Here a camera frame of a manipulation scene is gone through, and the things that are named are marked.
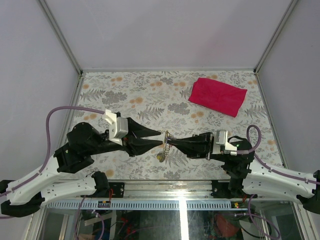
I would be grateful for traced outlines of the metal key organiser with rings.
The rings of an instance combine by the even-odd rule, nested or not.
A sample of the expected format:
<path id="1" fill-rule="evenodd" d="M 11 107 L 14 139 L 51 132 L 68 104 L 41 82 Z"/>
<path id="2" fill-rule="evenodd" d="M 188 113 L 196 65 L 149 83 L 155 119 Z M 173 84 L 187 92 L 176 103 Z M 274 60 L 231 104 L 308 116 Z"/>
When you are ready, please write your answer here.
<path id="1" fill-rule="evenodd" d="M 164 135 L 164 140 L 163 140 L 163 146 L 162 146 L 162 151 L 159 152 L 157 154 L 157 160 L 160 162 L 160 163 L 163 163 L 167 156 L 169 155 L 170 153 L 170 149 L 171 149 L 171 145 L 168 143 L 168 141 L 172 138 L 172 135 L 169 133 L 168 130 L 165 131 L 165 135 Z"/>

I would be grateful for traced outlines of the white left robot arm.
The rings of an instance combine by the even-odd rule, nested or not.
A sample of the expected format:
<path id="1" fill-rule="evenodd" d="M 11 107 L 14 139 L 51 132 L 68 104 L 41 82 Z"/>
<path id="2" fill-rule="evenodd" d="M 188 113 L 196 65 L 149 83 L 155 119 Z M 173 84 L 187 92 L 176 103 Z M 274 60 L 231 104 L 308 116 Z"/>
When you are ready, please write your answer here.
<path id="1" fill-rule="evenodd" d="M 95 171 L 70 182 L 59 180 L 92 165 L 94 155 L 115 151 L 124 151 L 130 157 L 143 155 L 162 144 L 151 139 L 159 135 L 160 131 L 144 127 L 130 117 L 120 118 L 119 133 L 113 128 L 100 133 L 87 122 L 78 123 L 67 134 L 67 143 L 49 157 L 45 167 L 40 166 L 18 180 L 0 182 L 0 192 L 6 195 L 0 212 L 4 218 L 22 218 L 57 200 L 76 196 L 110 198 L 111 189 L 104 172 Z"/>

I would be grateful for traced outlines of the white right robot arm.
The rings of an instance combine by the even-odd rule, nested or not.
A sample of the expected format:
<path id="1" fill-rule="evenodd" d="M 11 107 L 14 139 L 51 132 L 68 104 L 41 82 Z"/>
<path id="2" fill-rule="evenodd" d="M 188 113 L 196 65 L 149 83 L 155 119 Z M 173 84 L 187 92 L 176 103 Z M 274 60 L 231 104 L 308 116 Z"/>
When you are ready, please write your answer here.
<path id="1" fill-rule="evenodd" d="M 315 214 L 320 212 L 320 172 L 304 173 L 267 165 L 258 160 L 246 138 L 235 136 L 235 141 L 231 141 L 228 131 L 219 130 L 186 138 L 167 137 L 164 142 L 190 159 L 222 162 L 230 179 L 212 181 L 214 198 L 270 197 L 297 203 Z"/>

